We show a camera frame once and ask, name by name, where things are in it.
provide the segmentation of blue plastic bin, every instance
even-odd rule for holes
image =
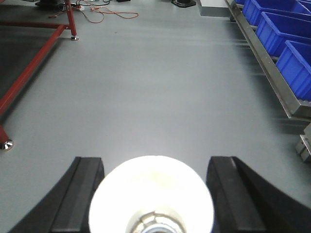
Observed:
[[[245,0],[235,0],[235,3],[244,5]]]
[[[286,40],[311,44],[311,21],[262,12],[256,34],[271,56],[279,57]]]
[[[247,0],[243,14],[249,24],[258,26],[262,12],[270,12],[284,16],[311,21],[311,12],[296,0]]]
[[[286,41],[277,68],[298,99],[311,101],[311,45]]]
[[[305,6],[309,11],[311,11],[311,1],[303,0],[299,1],[303,6]]]

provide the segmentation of red metal bar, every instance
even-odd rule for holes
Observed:
[[[36,54],[33,60],[25,68],[25,70],[22,72],[19,78],[13,83],[13,85],[10,87],[10,89],[7,91],[4,97],[0,100],[0,115],[4,113],[4,111],[13,101],[15,96],[21,91],[23,86],[29,80],[30,76],[33,74],[35,69],[40,64],[40,62],[44,59],[46,54],[49,52],[49,50],[54,45],[54,43],[56,42],[56,40],[58,39],[58,37],[61,35],[61,33],[64,31],[65,28],[66,28],[65,24],[60,24],[58,26],[56,31],[47,41],[47,43],[40,49],[40,51]]]
[[[29,28],[55,28],[57,29],[60,25],[59,23],[40,23],[40,22],[9,22],[0,21],[1,26],[14,26],[14,27],[29,27]]]
[[[0,143],[5,143],[9,140],[8,135],[4,131],[2,125],[0,125]]]
[[[72,13],[73,10],[71,7],[70,0],[65,0],[65,4],[67,6],[67,16],[68,16],[68,21],[69,21],[69,29],[71,30],[71,35],[76,36],[77,30],[76,30],[76,25],[74,23],[74,18],[73,18],[73,13]]]

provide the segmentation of gray floor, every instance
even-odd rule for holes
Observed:
[[[306,123],[287,119],[237,25],[170,0],[110,8],[140,15],[91,24],[75,12],[81,40],[63,33],[4,116],[16,145],[0,152],[0,232],[52,188],[75,156],[102,157],[107,174],[130,158],[167,155],[202,179],[211,156],[238,156],[311,207],[310,165],[294,151]],[[0,6],[1,19],[52,21],[50,14]],[[46,36],[10,30],[25,40]]]

